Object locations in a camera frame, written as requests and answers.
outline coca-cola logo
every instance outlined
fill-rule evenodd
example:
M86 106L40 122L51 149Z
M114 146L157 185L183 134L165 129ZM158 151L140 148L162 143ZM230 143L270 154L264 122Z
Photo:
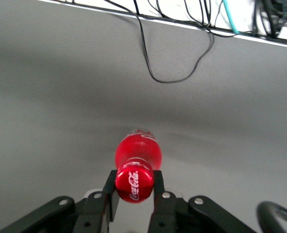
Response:
M139 200L139 175L138 171L135 172L128 172L128 182L131 186L131 194L129 197L132 200Z

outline black plastic part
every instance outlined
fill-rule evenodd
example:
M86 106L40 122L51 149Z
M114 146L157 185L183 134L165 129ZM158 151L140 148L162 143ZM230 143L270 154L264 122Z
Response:
M110 208L110 221L113 222L116 210L118 208L119 195L115 189L115 178L117 170L112 170L103 187L102 192L108 195Z
M74 213L68 214L65 217L60 218L59 224L51 232L52 233L72 233L78 215L83 213L85 202L86 202L86 198L75 203Z
M101 194L101 197L95 198L95 194ZM107 195L103 192L90 194L83 212L77 218L73 233L107 233L108 214Z
M195 199L203 200L196 204ZM188 204L194 214L200 216L207 224L220 233L255 233L251 228L205 196L192 197Z
M67 203L60 205L59 202L67 200ZM6 228L2 229L0 233L29 233L36 232L45 228L48 231L50 223L54 219L74 212L74 200L72 198L61 196L57 197L38 209L32 211Z
M264 233L287 233L277 218L287 222L287 209L270 201L260 203L256 210L257 218Z
M188 203L183 198L176 201L177 232L179 233L207 233L213 229L205 224L198 216L189 209Z
M114 220L119 196L115 189L117 171L112 170L102 192L94 192L85 201L73 233L107 233L109 223Z
M154 212L151 216L148 233L175 233L176 232L176 196L167 192L170 197L164 198L157 194L154 202Z
M162 172L159 170L154 171L154 198L158 194L162 194L165 191L164 188L164 179Z

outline black cable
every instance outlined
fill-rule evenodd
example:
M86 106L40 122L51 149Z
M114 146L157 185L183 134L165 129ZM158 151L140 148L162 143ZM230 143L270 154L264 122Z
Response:
M197 28L205 28L206 26L204 25L201 26L201 25L198 25L197 22L194 22L194 21L181 21L181 20L174 20L172 18L163 18L163 17L154 17L154 16L148 16L148 15L140 15L140 17L146 19L146 20L160 20L160 21L165 21L165 22L171 22L171 23L179 23L179 24L182 24L182 25L187 25L187 26L195 26ZM233 34L232 30L222 30L223 32L228 32L228 33L231 33L232 35L222 35L222 34L217 34L217 33L214 33L211 31L210 28L205 28L207 31L209 31L210 33L213 33L214 35L216 36L219 36L219 37L234 37L236 36L237 34ZM240 34L244 34L244 35L248 35L247 33L250 33L251 31L247 31L247 32L239 32Z
M151 6L154 10L156 10L156 11L159 13L159 11L158 11L155 7L153 7L153 5L151 4L150 0L148 0L148 3L150 4L150 6Z
M161 7L159 6L158 0L156 0L156 6L157 6L157 9L158 9L158 12L161 14L162 17L164 17L164 18L170 18L169 16L165 15L165 14L162 12Z
M124 11L119 11L119 10L113 10L113 9L107 9L107 8L101 8L101 7L91 6L91 5L80 4L80 3L76 3L75 1L67 2L67 4L68 5L75 5L75 6L86 7L86 8L92 8L92 9L106 10L106 11L112 12L112 13L120 13L120 14L125 14L125 15L132 15L129 12L124 12ZM282 16L282 12L278 12L274 8L272 8L272 11L274 13L277 12L278 14L280 14ZM144 14L141 14L140 17L142 17L142 18L144 18L146 20L160 20L160 21L179 23L179 24L182 24L182 25L198 27L198 25L194 24L195 23L194 21L174 20L174 19L171 19L171 18L154 17L154 16L149 16L149 15L144 15ZM232 31L227 30L227 29L222 29L222 31L226 31L226 32L232 33ZM271 38L271 37L268 37L268 36L260 34L260 33L253 34L252 31L239 32L239 34L242 34L242 35L245 35L245 36L252 36L252 37L256 36L256 37L258 37L260 39L265 39L265 40L272 41L272 42L275 42L275 43L281 43L281 44L286 44L287 45L287 39ZM236 34L231 35L231 36L223 36L223 35L219 35L219 34L216 34L216 33L214 33L214 35L220 36L220 37L233 37L233 36L236 36Z
M139 8L138 8L137 0L134 0L134 4L135 4L135 11L137 12L137 15L139 15L140 12L139 12Z
M252 32L257 33L258 30L258 25L256 22L256 13L259 5L259 0L254 0L254 9L253 9L253 19L252 19Z
M202 24L203 24L203 5L202 5L202 0L198 0L200 2L200 6L201 6L201 12L202 12Z
M281 11L277 11L274 7L272 7L271 9L275 14L277 14L278 16L282 16L284 13Z
M206 16L207 16L207 20L208 20L207 26L209 26L210 25L210 17L211 17L211 0L209 0L209 11L208 11L208 6L207 6L207 0L204 0L203 3L205 6Z
M264 24L264 20L263 20L263 15L262 15L262 11L263 11L263 3L261 3L259 7L260 7L260 18L261 18L261 22L262 22L262 25L263 25L264 31L265 31L265 33L266 33L266 36L268 36L268 35L269 35L269 32L268 32L268 30L266 29L266 26L265 26L265 24Z
M215 20L215 24L214 24L215 27L216 27L216 23L217 23L218 16L219 16L220 11L221 11L222 4L223 4L223 0L220 2L219 8L218 8L218 13L217 13L216 20Z
M186 12L187 12L188 16L190 16L190 18L191 18L192 20L194 20L195 22L197 22L198 24L200 24L203 28L205 28L205 29L206 29L209 33L211 33L212 35L216 35L216 36L219 36L219 37L226 37L226 38L236 36L236 34L233 34L233 35L221 35L221 34L217 34L217 33L212 32L211 29L210 29L207 25L204 25L204 24L200 23L198 20L196 20L196 19L190 14L190 12L189 12L189 10L188 10L188 7L187 7L186 0L184 0L184 4L185 4L185 6L186 6Z
M146 47L146 43L145 43L145 38L144 38L144 32L143 32L143 26L142 26L142 23L141 23L141 20L139 18L138 15L136 15L134 12L132 12L131 10L129 10L128 8L124 7L124 6L121 6L115 2L112 2L110 0L104 0L114 6L117 6L125 11L128 11L130 14L132 14L133 16L135 16L139 22L139 25L140 25L140 33L141 33L141 40L142 40L142 47L143 47L143 52L144 52L144 57L145 57L145 60L146 60L146 63L147 63L147 66L148 66L148 70L149 70L149 73L151 75L151 77L159 82L159 83L179 83L179 82L182 82L186 79L188 79L189 77L192 76L192 74L195 72L199 62L201 61L201 59L211 50L212 46L214 45L214 42L215 42L215 39L214 39L214 36L212 34L212 37L210 37L210 34L209 34L209 38L210 38L210 44L209 44L209 47L206 49L206 51L198 58L197 62L195 63L195 66L193 68L193 70L191 71L191 73L189 75L187 75L186 77L182 78L182 79L179 79L179 80L173 80L173 81L163 81L163 80L159 80L157 79L154 75L153 75L153 72L152 72L152 69L151 69L151 64L150 64L150 60L149 60L149 56L148 56L148 51L147 51L147 47Z
M287 0L283 2L283 24L287 22Z
M263 6L264 6L264 9L265 9L265 12L268 16L268 20L269 20L269 23L270 23L270 34L268 34L268 36L271 36L273 38L277 38L276 36L276 29L275 29L275 25L274 25L274 22L273 22L273 18L272 18L272 12L271 12L271 8L269 6L269 2L268 0L262 0L263 2Z

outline teal cable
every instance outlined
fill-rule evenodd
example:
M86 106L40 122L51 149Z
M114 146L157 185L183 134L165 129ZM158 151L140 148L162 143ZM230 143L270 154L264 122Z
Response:
M231 12L230 12L227 0L223 0L223 4L224 4L224 8L225 8L225 11L226 11L226 14L227 14L227 17L229 19L229 22L230 22L230 25L231 25L231 28L232 28L233 32L235 34L239 34L239 31L236 29L236 27L234 25L234 22L233 22L233 19L232 19L232 15L231 15Z

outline wire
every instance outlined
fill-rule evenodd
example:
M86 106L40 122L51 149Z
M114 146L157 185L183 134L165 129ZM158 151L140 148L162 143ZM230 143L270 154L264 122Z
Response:
M283 24L287 22L287 0L283 3Z
M221 34L217 34L217 33L212 32L211 29L210 29L207 25L204 25L204 24L200 23L198 20L196 20L196 19L190 14L190 12L189 12L189 10L188 10L188 7L187 7L186 0L184 0L184 4L185 4L185 6L186 6L186 12L187 12L188 16L190 16L190 18L191 18L192 20L194 20L196 23L198 23L199 25L201 25L203 28L205 28L205 29L206 29L209 33L211 33L212 35L216 35L216 36L219 36L219 37L227 37L227 38L228 38L228 37L236 36L236 34L234 34L234 35L221 35Z
M268 16L268 20L270 22L270 34L268 34L268 36L271 36L273 38L277 38L277 35L276 35L276 28L275 28L275 25L274 25L274 22L273 22L273 18L272 18L272 12L271 12L271 9L270 9L270 6L269 6L269 2L268 0L262 0L262 3L263 3L263 6L264 6L264 10Z
M239 34L239 32L237 31L235 25L234 25L234 22L233 22L233 19L232 19L232 15L231 15L231 12L230 12L230 9L229 9L229 5L227 3L227 0L223 0L223 4L224 4L224 8L225 8L225 11L226 11L226 14L227 14L227 17L229 19L229 22L230 22L230 25L232 27L232 30L235 34Z
M134 0L134 4L135 4L135 11L137 12L137 15L139 15L140 12L139 12L139 8L138 8L137 0Z
M253 9L253 19L252 19L252 32L257 33L259 31L258 25L256 22L256 13L259 6L259 0L254 0L254 9Z
M207 23L207 26L210 25L210 17L211 17L211 0L209 0L209 11L208 11L208 6L207 6L207 0L204 0L203 1L204 3L204 6L205 6L205 11L206 11L206 16L207 16L207 20L208 20L208 23Z
M218 19L218 16L219 16L219 14L220 14L220 11L221 11L222 3L223 3L223 0L221 1L220 5L219 5L218 13L217 13L217 16L216 16L216 20L215 20L215 24L214 24L214 26L216 26L217 19Z
M198 0L200 2L201 6L201 13L202 13L202 24L203 24L203 5L202 5L202 0Z
M184 0L184 4L185 4L185 6L186 6L186 12L187 12L188 16L189 16L192 20L194 20L198 25L200 25L201 27L203 27L203 15L202 15L202 21L200 22L199 20L195 19L195 18L190 14L190 12L188 11L187 4L186 4L186 0Z
M260 7L260 18L261 18L261 22L262 22L264 31L265 31L266 35L269 35L269 32L268 32L268 30L266 29L266 26L265 26L265 23L264 23L264 20L263 20L263 15L262 15L263 3L261 3L259 7Z
M143 26L142 26L142 22L141 22L139 16L136 15L136 14L135 14L134 12L132 12L131 10L129 10L128 8L126 8L126 7L124 7L124 6L121 6L121 5L119 5L119 4L115 3L115 2L112 2L112 1L110 1L110 0L104 0L104 1L110 3L110 4L114 5L114 6L117 6L117 7L121 8L121 9L123 9L123 10L125 10L125 11L128 11L130 14L132 14L133 16L135 16L135 17L137 18L137 20L138 20L138 22L139 22L139 25L140 25L140 33L141 33L141 40L142 40L142 47L143 47L144 57L145 57L145 60L146 60L147 66L148 66L149 73L150 73L151 77L152 77L155 81L157 81L157 82L159 82L159 83L179 83L179 82L182 82L182 81L188 79L189 77L191 77L192 74L195 72L195 70L196 70L196 68L197 68L197 66L198 66L198 64L199 64L199 62L201 61L201 59L211 50L211 48L213 47L213 45L214 45L214 43L215 43L215 39L214 39L213 34L211 34L212 36L210 36L210 34L209 34L209 39L210 39L209 47L208 47L208 48L206 49L206 51L198 58L198 60L197 60L196 63L195 63L195 66L194 66L193 70L192 70L192 71L190 72L190 74L187 75L186 77L181 78L181 79L178 79L178 80L173 80L173 81L164 81L164 80L157 79L157 78L154 76L153 72L152 72L152 68L151 68L151 64L150 64L150 60L149 60L149 56L148 56L148 51L147 51L147 47L146 47L145 37L144 37Z
M75 5L75 6L81 6L81 7L87 7L87 8L93 8L93 9L100 9L100 10L106 10L108 12L114 12L114 13L120 13L120 14L125 14L125 15L133 15L134 13L129 13L124 12L124 11L119 11L119 10L113 10L113 9L106 9L106 8L101 8L101 7L96 7L96 6L91 6L91 5L85 5L85 4L80 4L80 3L76 3L75 1L73 2L67 2L68 5ZM276 13L278 16L282 16L283 12L278 12L275 8L271 9L274 13ZM172 22L172 23L179 23L179 24L183 24L183 25L188 25L188 26L196 26L198 27L197 24L195 24L194 21L185 21L185 20L176 20L176 19L171 19L171 18L164 18L164 17L154 17L154 16L149 16L149 15L144 15L141 14L140 17L146 19L146 20L160 20L160 21L166 21L166 22ZM224 35L220 35L217 33L213 33L216 36L220 36L220 37L233 37L236 36L236 34L230 35L230 36L224 36ZM260 34L260 33L252 33L252 31L246 31L246 32L239 32L239 34L245 35L245 36L253 36L253 37L258 37L260 39L263 40L268 40L268 41L272 41L272 42L276 42L276 43L282 43L282 44L286 44L287 45L287 39L282 39L282 38L271 38L268 37L267 35L264 34Z
M154 10L156 10L156 11L159 13L159 11L158 11L155 7L153 7L153 5L151 4L150 0L148 0L148 3L150 4L150 6L151 6Z
M158 12L161 14L161 16L164 18L169 18L167 15L163 14L163 12L161 11L161 7L159 6L158 0L156 0L156 5L157 5Z

